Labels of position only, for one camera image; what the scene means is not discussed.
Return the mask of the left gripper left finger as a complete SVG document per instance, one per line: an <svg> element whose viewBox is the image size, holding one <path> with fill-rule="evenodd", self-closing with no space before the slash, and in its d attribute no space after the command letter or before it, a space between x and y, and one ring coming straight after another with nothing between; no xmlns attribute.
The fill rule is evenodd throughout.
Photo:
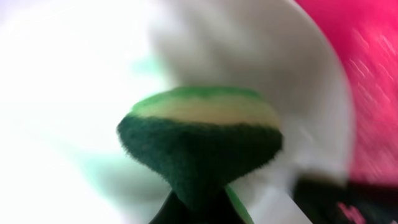
<svg viewBox="0 0 398 224"><path fill-rule="evenodd" d="M192 214L174 191L166 198L162 207L149 224L190 224Z"/></svg>

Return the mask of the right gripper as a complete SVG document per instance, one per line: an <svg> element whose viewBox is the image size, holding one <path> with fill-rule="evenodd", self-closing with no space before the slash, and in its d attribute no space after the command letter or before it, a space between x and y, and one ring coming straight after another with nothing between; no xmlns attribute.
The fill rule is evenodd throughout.
<svg viewBox="0 0 398 224"><path fill-rule="evenodd" d="M299 179L292 198L314 224L397 223L397 189Z"/></svg>

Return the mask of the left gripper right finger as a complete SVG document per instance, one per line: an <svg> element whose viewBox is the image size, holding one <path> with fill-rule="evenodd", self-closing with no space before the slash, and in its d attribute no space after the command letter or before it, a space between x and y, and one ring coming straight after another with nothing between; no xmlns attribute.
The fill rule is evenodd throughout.
<svg viewBox="0 0 398 224"><path fill-rule="evenodd" d="M226 189L217 193L201 211L201 220L206 224L246 224L235 209Z"/></svg>

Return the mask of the yellow green sponge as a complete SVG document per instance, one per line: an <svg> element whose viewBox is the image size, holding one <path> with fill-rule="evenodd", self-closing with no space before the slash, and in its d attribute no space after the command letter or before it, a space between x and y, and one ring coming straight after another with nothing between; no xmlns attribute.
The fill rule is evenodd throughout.
<svg viewBox="0 0 398 224"><path fill-rule="evenodd" d="M170 185L192 223L204 223L201 211L223 189L248 223L229 185L272 161L284 140L276 112L260 95L210 86L175 88L136 103L117 133L133 159Z"/></svg>

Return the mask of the white plate top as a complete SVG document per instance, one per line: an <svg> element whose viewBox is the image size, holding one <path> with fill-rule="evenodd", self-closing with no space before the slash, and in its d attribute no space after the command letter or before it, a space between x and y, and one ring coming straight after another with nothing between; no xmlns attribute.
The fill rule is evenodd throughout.
<svg viewBox="0 0 398 224"><path fill-rule="evenodd" d="M169 193L116 126L183 85L251 88L283 153L232 187L255 223L307 223L301 175L342 185L354 140L341 62L293 1L2 1L1 222L147 223Z"/></svg>

